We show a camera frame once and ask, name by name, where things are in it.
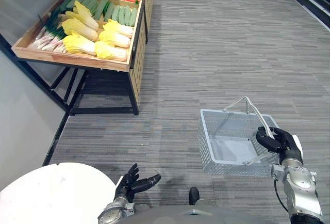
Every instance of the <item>gray metal basket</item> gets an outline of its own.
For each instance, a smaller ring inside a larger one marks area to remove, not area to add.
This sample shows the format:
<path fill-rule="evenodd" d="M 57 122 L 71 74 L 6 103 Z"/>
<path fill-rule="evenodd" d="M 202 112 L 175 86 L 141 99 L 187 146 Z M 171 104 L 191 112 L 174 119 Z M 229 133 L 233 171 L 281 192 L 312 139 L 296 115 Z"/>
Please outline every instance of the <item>gray metal basket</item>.
<path fill-rule="evenodd" d="M 226 110 L 243 99 L 245 113 Z M 249 114 L 249 106 L 255 114 Z M 261 115 L 248 97 L 240 98 L 224 110 L 202 109 L 198 141 L 204 171 L 270 178 L 277 155 L 257 142 L 255 136 L 261 125 L 272 138 L 269 126 L 279 127 L 271 116 Z"/>

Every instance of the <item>white wall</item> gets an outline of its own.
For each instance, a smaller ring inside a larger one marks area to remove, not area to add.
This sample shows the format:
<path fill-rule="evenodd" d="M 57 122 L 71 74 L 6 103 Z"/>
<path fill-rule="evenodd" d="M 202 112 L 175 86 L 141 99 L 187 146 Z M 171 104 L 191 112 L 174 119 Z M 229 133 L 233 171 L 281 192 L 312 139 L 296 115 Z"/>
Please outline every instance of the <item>white wall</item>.
<path fill-rule="evenodd" d="M 0 0 L 0 33 L 9 43 L 55 0 Z M 33 63 L 47 82 L 62 67 Z M 60 92 L 66 85 L 61 84 Z M 64 111 L 0 51 L 0 190 L 42 165 Z"/>
<path fill-rule="evenodd" d="M 0 51 L 0 190 L 42 165 L 64 111 Z"/>

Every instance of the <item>gray carpet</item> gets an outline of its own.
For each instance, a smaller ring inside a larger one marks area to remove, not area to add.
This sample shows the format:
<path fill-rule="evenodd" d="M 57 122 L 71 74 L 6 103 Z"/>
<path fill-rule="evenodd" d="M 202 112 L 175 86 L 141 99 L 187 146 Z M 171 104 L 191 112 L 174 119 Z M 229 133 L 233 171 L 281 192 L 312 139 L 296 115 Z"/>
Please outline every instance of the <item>gray carpet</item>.
<path fill-rule="evenodd" d="M 138 203 L 187 204 L 195 186 L 221 207 L 289 223 L 272 180 L 202 170 L 199 110 L 247 95 L 299 136 L 329 222 L 329 44 L 330 33 L 295 0 L 154 0 L 140 115 L 70 117 L 51 162 L 85 163 L 115 182 L 138 162 L 142 177 L 162 174 Z M 83 107 L 120 101 L 100 92 L 80 99 Z"/>

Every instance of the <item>produce display stand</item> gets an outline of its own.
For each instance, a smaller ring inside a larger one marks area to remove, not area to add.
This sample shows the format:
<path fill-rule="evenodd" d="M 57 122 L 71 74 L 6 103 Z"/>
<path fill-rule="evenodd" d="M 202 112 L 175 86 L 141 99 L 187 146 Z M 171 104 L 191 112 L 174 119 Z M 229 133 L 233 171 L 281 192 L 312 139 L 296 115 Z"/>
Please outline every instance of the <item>produce display stand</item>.
<path fill-rule="evenodd" d="M 0 36 L 1 49 L 20 69 L 29 76 L 49 97 L 51 97 L 68 115 L 75 114 L 101 114 L 101 113 L 139 113 L 139 98 L 143 70 L 144 50 L 147 43 L 147 32 L 150 28 L 152 0 L 140 0 L 139 4 L 123 1 L 109 0 L 115 5 L 137 8 L 138 14 L 131 38 L 130 47 L 126 61 L 104 60 L 87 54 L 70 54 L 60 52 L 50 52 L 42 50 L 34 50 L 28 48 L 28 45 L 35 39 L 42 22 L 37 22 L 30 28 L 10 49 L 9 43 Z M 49 12 L 58 7 L 63 0 L 56 3 L 42 16 L 44 22 L 49 17 Z M 47 84 L 37 72 L 27 63 L 28 61 L 50 63 L 54 65 L 64 66 L 63 71 L 58 75 L 52 85 Z M 70 68 L 74 68 L 71 80 L 69 82 L 64 98 L 56 93 L 56 87 L 65 77 Z M 69 95 L 75 82 L 78 69 L 84 69 L 85 72 L 76 88 L 71 102 L 68 103 Z M 125 83 L 131 106 L 129 107 L 95 107 L 95 108 L 74 108 L 75 101 L 84 84 L 88 72 L 91 70 L 102 70 L 109 72 L 107 75 L 121 78 Z"/>

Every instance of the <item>round white table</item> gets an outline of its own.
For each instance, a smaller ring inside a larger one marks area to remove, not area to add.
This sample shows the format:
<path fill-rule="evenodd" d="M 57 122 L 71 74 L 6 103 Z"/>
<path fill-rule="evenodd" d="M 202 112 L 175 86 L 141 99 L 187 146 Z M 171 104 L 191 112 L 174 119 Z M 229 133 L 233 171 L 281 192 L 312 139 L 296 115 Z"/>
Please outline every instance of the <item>round white table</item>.
<path fill-rule="evenodd" d="M 109 177 L 88 165 L 41 167 L 0 192 L 0 223 L 97 224 L 115 189 Z"/>

